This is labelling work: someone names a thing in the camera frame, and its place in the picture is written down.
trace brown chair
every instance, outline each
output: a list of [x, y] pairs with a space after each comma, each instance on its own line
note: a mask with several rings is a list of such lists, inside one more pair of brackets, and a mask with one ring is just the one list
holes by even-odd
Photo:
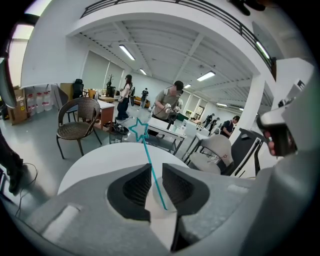
[[88, 89], [89, 98], [94, 99], [96, 95], [96, 91], [92, 89]]
[[[65, 113], [72, 108], [73, 106], [78, 106], [78, 115], [77, 115], [77, 122], [69, 122], [63, 123]], [[82, 146], [81, 146], [81, 139], [87, 137], [92, 132], [94, 132], [95, 136], [97, 137], [98, 141], [102, 145], [95, 129], [94, 124], [97, 120], [97, 117], [100, 113], [100, 105], [97, 101], [91, 98], [75, 98], [62, 106], [58, 113], [58, 123], [59, 128], [56, 132], [56, 143], [58, 144], [62, 159], [65, 159], [60, 144], [59, 139], [64, 140], [77, 140], [81, 155], [84, 155]], [[91, 123], [85, 122], [86, 119], [91, 120]]]

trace blue stick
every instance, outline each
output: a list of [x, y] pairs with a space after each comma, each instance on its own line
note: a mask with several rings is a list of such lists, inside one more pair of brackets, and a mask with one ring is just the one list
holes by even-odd
[[152, 165], [152, 163], [151, 163], [149, 151], [148, 151], [148, 149], [147, 149], [147, 144], [146, 144], [146, 142], [145, 142], [145, 138], [144, 138], [144, 137], [142, 138], [142, 141], [143, 141], [144, 149], [145, 149], [145, 152], [146, 152], [146, 156], [148, 157], [149, 163], [151, 164], [152, 175], [153, 175], [153, 178], [154, 178], [154, 181], [155, 181], [156, 188], [158, 189], [158, 193], [159, 193], [159, 196], [160, 196], [160, 198], [161, 198], [161, 202], [162, 202], [162, 204], [163, 204], [163, 208], [164, 208], [165, 210], [168, 210], [168, 209], [166, 208], [164, 198], [162, 197], [162, 194], [161, 194], [161, 191], [160, 191], [160, 187], [159, 187], [159, 184], [158, 184], [158, 181], [157, 181], [156, 173], [155, 173], [154, 167], [153, 167], [153, 165]]

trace plastic bottle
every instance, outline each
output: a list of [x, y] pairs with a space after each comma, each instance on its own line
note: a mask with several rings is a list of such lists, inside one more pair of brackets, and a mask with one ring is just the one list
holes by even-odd
[[36, 102], [32, 94], [28, 95], [28, 99], [26, 100], [26, 105], [28, 108], [28, 113], [30, 117], [32, 117], [36, 113]]
[[49, 111], [49, 110], [52, 109], [52, 103], [51, 103], [51, 98], [50, 98], [50, 91], [46, 91], [46, 92], [44, 93], [42, 106], [44, 107], [44, 110], [45, 110], [45, 111]]
[[36, 94], [35, 102], [36, 102], [36, 112], [37, 113], [43, 112], [44, 106], [42, 106], [42, 102], [44, 102], [44, 99], [41, 92], [38, 92]]

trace star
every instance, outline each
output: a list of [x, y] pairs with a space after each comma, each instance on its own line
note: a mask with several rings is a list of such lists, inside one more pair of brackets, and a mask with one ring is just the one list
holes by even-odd
[[129, 127], [129, 130], [135, 134], [136, 141], [140, 141], [143, 138], [149, 138], [148, 124], [142, 123], [139, 118], [136, 118], [136, 123]]

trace railing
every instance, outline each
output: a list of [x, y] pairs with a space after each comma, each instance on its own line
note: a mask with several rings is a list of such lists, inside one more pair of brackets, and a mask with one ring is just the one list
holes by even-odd
[[[101, 0], [85, 8], [85, 11], [82, 14], [81, 18], [110, 6], [129, 3], [129, 2], [140, 2], [140, 1], [150, 1], [150, 0]], [[264, 51], [266, 52], [266, 54], [268, 54], [269, 58], [267, 58], [266, 55], [263, 53], [263, 50], [261, 50], [258, 47], [257, 43], [259, 43], [262, 47], [263, 45], [259, 42], [256, 36], [239, 20], [237, 20], [235, 17], [233, 17], [223, 9], [204, 0], [151, 0], [151, 1], [160, 1], [160, 2], [167, 2], [172, 4], [188, 6], [219, 19], [220, 21], [222, 21], [223, 23], [227, 24], [229, 27], [237, 31], [257, 51], [257, 53], [263, 59], [263, 61], [265, 62], [269, 70], [270, 71], [272, 70], [273, 61], [270, 55], [267, 53], [266, 48], [264, 48]]]

